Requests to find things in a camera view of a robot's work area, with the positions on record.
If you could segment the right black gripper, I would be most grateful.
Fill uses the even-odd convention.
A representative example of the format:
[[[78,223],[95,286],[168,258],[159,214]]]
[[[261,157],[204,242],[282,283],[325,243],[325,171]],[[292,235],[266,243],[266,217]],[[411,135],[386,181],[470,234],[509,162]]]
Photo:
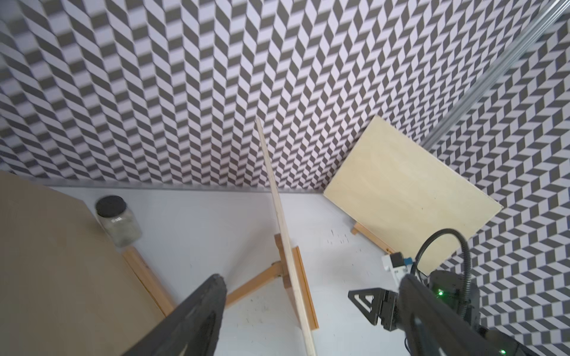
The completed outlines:
[[[399,328],[398,294],[381,288],[348,292],[349,300],[371,324],[381,320],[382,327],[393,332]]]

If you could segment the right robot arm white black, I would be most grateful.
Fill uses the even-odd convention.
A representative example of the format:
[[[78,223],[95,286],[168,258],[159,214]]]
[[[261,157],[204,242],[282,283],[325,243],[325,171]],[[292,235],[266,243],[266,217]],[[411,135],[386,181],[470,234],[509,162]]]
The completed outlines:
[[[460,274],[419,270],[427,249],[440,237],[451,235],[463,256]],[[398,291],[382,288],[348,292],[349,300],[374,326],[405,333],[410,355],[533,355],[534,351],[512,336],[482,326],[479,288],[471,277],[471,253],[458,231],[444,228],[432,234],[415,258],[387,255],[384,267],[395,278]]]

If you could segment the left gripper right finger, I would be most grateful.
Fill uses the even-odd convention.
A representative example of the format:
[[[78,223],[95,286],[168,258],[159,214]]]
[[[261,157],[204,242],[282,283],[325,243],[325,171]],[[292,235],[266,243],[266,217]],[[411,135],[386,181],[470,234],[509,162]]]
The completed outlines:
[[[412,355],[500,354],[415,277],[403,277],[397,306]]]

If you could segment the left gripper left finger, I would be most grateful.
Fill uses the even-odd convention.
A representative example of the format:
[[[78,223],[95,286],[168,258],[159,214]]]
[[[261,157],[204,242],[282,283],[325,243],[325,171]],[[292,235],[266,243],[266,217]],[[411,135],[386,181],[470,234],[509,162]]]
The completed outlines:
[[[215,354],[226,299],[224,279],[213,274],[125,354]]]

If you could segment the small glass jar black lid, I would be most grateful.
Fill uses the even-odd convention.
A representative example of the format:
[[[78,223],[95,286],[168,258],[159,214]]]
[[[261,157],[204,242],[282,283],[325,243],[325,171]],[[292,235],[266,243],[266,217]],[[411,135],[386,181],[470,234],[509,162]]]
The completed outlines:
[[[101,197],[95,210],[99,224],[118,249],[124,249],[142,237],[140,224],[122,197]]]

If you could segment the light plywood board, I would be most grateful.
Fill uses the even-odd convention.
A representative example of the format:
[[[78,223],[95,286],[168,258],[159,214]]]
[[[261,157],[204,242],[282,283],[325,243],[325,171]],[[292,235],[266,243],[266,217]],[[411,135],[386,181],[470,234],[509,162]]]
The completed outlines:
[[[292,294],[295,303],[295,309],[298,313],[299,323],[304,338],[306,353],[308,356],[317,356],[316,346],[313,340],[313,334],[310,329],[309,317],[304,303],[304,298],[301,290],[301,283],[298,278],[297,268],[295,266],[294,255],[292,253],[292,246],[287,228],[285,213],[281,204],[281,198],[278,192],[278,186],[274,175],[270,153],[267,148],[267,143],[264,136],[264,128],[259,118],[255,118],[255,124],[260,139],[260,147],[264,157],[264,164],[267,171],[267,178],[270,184],[270,191],[273,197],[275,213],[278,221],[281,241],[284,249],[284,256],[286,260],[286,267],[291,282]]]
[[[381,117],[366,127],[324,196],[410,258],[443,228],[472,238],[503,208]]]
[[[1,174],[3,355],[121,355],[163,318],[83,201]]]

